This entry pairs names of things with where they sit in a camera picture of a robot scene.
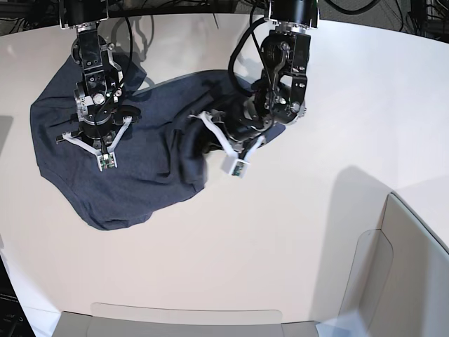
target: floor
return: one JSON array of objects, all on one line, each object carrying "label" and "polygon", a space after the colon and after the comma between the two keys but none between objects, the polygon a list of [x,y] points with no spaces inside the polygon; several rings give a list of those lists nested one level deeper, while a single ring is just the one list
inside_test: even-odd
[{"label": "floor", "polygon": [[[144,1],[145,0],[124,0],[124,5],[126,8],[139,8],[143,5]],[[407,12],[410,10],[410,0],[398,1],[405,19]],[[148,0],[145,7],[158,6],[164,2],[167,2],[167,0]],[[346,9],[356,9],[369,3],[370,0],[334,0],[334,2]],[[399,30],[401,26],[396,0],[381,0],[376,7],[361,15],[344,15],[338,13],[324,0],[320,1],[319,8],[321,19],[323,20],[349,22],[357,25],[366,25],[390,30]],[[236,13],[249,13],[250,10],[251,7],[241,1],[237,5]],[[8,34],[13,26],[14,22],[0,21],[0,36]],[[411,32],[411,29],[406,24],[403,31]]]}]

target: white table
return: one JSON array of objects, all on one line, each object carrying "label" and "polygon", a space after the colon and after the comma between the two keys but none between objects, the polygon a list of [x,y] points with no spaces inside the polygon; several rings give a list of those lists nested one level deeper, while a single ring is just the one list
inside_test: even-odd
[{"label": "white table", "polygon": [[[217,19],[220,30],[212,15],[133,18],[152,82],[226,69],[248,16]],[[128,50],[126,25],[110,34],[115,24],[100,31]],[[257,29],[260,41],[268,30]],[[34,156],[29,106],[66,60],[74,32],[0,38],[0,114],[13,118],[0,154],[0,252],[37,333],[51,335],[60,311],[89,315],[92,303],[324,321],[338,314],[357,239],[378,227],[391,190],[418,213],[437,192],[448,204],[442,184],[422,184],[449,185],[449,46],[336,22],[310,33],[306,117],[260,149],[243,180],[225,176],[215,153],[203,192],[112,232],[87,226]],[[251,40],[239,62],[239,74],[259,77]],[[423,216],[444,242],[448,216],[443,206]]]}]

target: white tabletop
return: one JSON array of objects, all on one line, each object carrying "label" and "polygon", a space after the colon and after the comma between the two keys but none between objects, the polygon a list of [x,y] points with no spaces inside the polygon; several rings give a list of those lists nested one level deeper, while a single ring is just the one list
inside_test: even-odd
[{"label": "white tabletop", "polygon": [[[148,82],[226,69],[248,16],[217,18],[219,30],[212,15],[133,18]],[[260,41],[268,30],[257,29]],[[123,21],[100,31],[128,50]],[[310,34],[307,115],[258,150],[243,180],[222,173],[215,153],[203,192],[111,232],[87,226],[39,175],[29,129],[29,106],[67,59],[74,32],[0,38],[0,114],[13,118],[0,154],[0,252],[27,312],[89,315],[92,303],[111,303],[279,310],[284,322],[337,315],[357,239],[379,226],[386,195],[448,176],[449,46],[336,22]],[[239,62],[239,74],[259,77],[251,40]],[[428,225],[449,242],[449,210],[438,211]]]}]

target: dark blue cloth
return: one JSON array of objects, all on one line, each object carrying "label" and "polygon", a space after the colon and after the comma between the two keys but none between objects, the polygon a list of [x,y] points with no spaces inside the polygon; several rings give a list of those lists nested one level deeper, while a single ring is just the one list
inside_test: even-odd
[{"label": "dark blue cloth", "polygon": [[[118,55],[116,59],[126,67],[127,58]],[[123,103],[140,108],[142,118],[128,128],[116,148],[117,168],[100,172],[91,153],[68,142],[55,142],[56,136],[77,128],[77,123],[64,123],[76,112],[73,90],[81,81],[79,66],[71,58],[31,106],[41,175],[65,195],[84,221],[99,230],[143,223],[153,211],[187,200],[204,188],[203,153],[212,133],[189,115],[234,92],[226,71],[217,70],[130,96],[146,77],[134,65],[130,71]],[[236,99],[244,100],[237,95]],[[283,126],[273,128],[272,137],[282,130]]]}]

